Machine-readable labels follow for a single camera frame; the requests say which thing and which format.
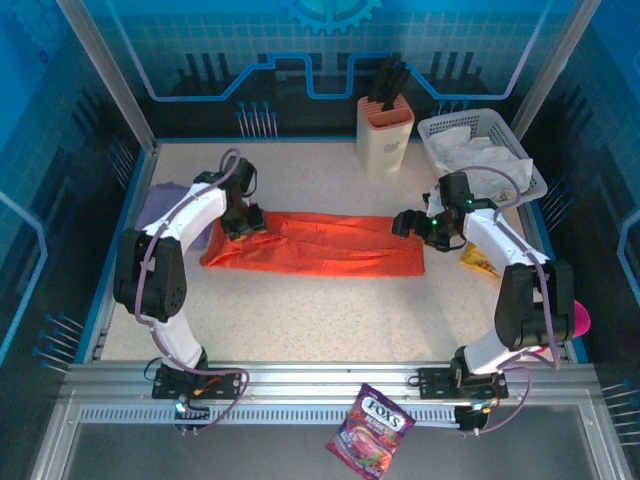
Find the orange printed t-shirt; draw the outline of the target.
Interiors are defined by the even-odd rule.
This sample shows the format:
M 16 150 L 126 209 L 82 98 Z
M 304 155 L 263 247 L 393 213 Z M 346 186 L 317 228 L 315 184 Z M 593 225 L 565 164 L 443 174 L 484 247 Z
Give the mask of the orange printed t-shirt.
M 323 277 L 419 277 L 420 238 L 396 236 L 388 216 L 268 212 L 267 228 L 236 240 L 214 223 L 205 268 L 231 268 Z

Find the yellow snack packet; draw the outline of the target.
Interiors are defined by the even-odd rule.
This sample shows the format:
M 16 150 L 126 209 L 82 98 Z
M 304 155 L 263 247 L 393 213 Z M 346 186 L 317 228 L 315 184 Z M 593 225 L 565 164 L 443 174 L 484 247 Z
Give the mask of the yellow snack packet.
M 489 273 L 496 277 L 501 276 L 500 272 L 489 261 L 488 257 L 471 242 L 466 246 L 464 253 L 460 258 L 460 262 L 478 271 Z

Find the purple folded t-shirt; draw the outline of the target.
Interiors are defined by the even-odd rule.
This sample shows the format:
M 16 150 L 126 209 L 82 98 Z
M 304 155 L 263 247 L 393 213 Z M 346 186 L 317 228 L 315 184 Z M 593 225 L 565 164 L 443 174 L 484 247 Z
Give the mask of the purple folded t-shirt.
M 174 182 L 149 187 L 134 229 L 142 230 L 160 219 L 188 193 L 189 187 Z

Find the cream and pink knife block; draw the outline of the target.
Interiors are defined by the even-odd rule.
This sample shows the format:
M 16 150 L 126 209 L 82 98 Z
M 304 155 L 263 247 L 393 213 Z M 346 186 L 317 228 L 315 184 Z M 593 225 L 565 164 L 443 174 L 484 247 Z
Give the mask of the cream and pink knife block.
M 357 102 L 356 155 L 370 177 L 400 169 L 414 126 L 414 113 L 402 94 L 390 110 L 362 97 Z

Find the white crumpled t-shirt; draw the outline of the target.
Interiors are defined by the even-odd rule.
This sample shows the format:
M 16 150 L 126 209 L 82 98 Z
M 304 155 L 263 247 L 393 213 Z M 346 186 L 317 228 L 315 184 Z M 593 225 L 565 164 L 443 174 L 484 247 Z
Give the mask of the white crumpled t-shirt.
M 428 138 L 426 145 L 435 153 L 436 165 L 446 173 L 469 166 L 490 167 L 511 177 L 521 193 L 529 189 L 533 160 L 520 159 L 506 146 L 494 145 L 489 137 L 472 138 L 470 126 L 457 126 L 436 133 Z M 502 202 L 517 196 L 512 183 L 500 174 L 476 169 L 465 174 L 476 197 Z

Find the white plastic basket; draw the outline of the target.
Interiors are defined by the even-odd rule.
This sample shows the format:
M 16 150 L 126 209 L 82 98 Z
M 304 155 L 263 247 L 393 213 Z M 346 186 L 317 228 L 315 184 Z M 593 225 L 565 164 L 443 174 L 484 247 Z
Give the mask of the white plastic basket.
M 442 167 L 436 165 L 435 153 L 426 145 L 426 142 L 432 135 L 457 126 L 470 126 L 472 138 L 489 137 L 494 145 L 506 146 L 520 159 L 531 158 L 497 112 L 491 109 L 476 109 L 445 114 L 422 120 L 417 127 L 418 133 L 423 141 L 427 160 L 437 177 L 442 177 L 449 173 L 446 173 Z M 539 199 L 543 197 L 547 191 L 547 184 L 533 163 L 530 186 L 526 192 L 521 193 L 521 201 L 526 203 Z

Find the pink plastic goblet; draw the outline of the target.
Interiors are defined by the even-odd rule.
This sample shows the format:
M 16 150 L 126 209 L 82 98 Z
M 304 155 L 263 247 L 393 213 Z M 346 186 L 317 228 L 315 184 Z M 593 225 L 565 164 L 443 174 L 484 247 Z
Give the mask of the pink plastic goblet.
M 575 329 L 573 340 L 586 334 L 591 327 L 591 317 L 587 309 L 578 301 L 574 301 Z

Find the black controller module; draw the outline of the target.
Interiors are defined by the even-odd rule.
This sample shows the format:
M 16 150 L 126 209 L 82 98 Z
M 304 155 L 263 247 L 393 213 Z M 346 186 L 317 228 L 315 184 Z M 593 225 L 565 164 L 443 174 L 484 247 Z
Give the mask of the black controller module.
M 472 399 L 469 405 L 454 407 L 455 421 L 461 432 L 474 433 L 486 427 L 493 400 Z
M 181 436 L 188 432 L 198 435 L 198 430 L 203 427 L 202 421 L 211 419 L 211 409 L 209 407 L 195 406 L 191 400 L 181 394 L 174 405 L 174 426 Z

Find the purple Fox's candy bag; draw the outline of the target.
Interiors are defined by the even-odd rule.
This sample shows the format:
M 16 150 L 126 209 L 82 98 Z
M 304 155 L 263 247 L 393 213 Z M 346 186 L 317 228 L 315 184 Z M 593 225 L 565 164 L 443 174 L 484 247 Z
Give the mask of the purple Fox's candy bag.
M 364 480 L 382 480 L 414 425 L 414 418 L 398 404 L 364 383 L 325 448 Z

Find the black handled knife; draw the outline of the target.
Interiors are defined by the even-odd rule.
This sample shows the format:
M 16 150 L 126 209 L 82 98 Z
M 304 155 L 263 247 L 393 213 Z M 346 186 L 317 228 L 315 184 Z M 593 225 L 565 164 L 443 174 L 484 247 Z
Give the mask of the black handled knife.
M 406 84 L 410 74 L 411 72 L 407 68 L 405 62 L 399 62 L 394 68 L 393 73 L 387 83 L 385 94 L 383 97 L 384 111 L 392 110 L 394 108 L 394 101 L 404 88 L 404 85 Z
M 396 60 L 393 57 L 387 57 L 385 59 L 369 93 L 369 102 L 386 102 L 387 91 L 391 85 L 391 80 L 394 77 L 395 65 Z

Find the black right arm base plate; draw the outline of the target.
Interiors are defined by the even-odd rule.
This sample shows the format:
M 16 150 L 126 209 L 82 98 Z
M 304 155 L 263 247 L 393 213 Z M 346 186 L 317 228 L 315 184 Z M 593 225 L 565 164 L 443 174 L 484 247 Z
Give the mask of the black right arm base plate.
M 465 374 L 451 368 L 421 368 L 417 373 L 423 400 L 502 400 L 509 397 L 503 374 Z

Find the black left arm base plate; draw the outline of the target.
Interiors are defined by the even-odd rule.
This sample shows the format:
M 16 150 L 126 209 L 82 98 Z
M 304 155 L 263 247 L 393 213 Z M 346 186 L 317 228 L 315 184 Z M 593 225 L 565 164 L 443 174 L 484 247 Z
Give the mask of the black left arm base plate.
M 153 380 L 151 397 L 161 400 L 234 400 L 240 391 L 241 374 L 196 375 L 162 364 Z

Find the aluminium frame rail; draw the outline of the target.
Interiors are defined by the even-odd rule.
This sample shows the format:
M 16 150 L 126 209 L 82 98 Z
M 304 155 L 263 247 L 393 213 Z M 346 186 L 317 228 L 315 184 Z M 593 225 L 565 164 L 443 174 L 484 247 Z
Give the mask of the aluminium frame rail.
M 221 406 L 221 419 L 238 405 L 346 405 L 351 408 L 362 384 L 381 391 L 406 412 L 418 406 L 469 405 L 471 400 L 421 399 L 415 364 L 253 364 L 250 381 L 237 404 L 228 400 L 191 400 L 195 406 Z M 175 405 L 177 400 L 151 397 L 148 372 L 134 362 L 101 362 L 73 367 L 67 373 L 54 413 L 67 424 L 80 423 L 84 407 L 93 405 Z

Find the aluminium frame post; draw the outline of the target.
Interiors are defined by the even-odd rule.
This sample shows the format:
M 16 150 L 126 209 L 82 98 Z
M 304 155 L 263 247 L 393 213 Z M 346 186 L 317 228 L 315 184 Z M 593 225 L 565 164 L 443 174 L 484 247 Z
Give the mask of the aluminium frame post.
M 566 67 L 602 0 L 575 0 L 561 32 L 525 95 L 511 130 L 522 140 L 540 111 L 554 84 Z
M 157 142 L 151 127 L 83 0 L 56 0 L 56 3 L 136 140 L 146 152 L 154 153 Z

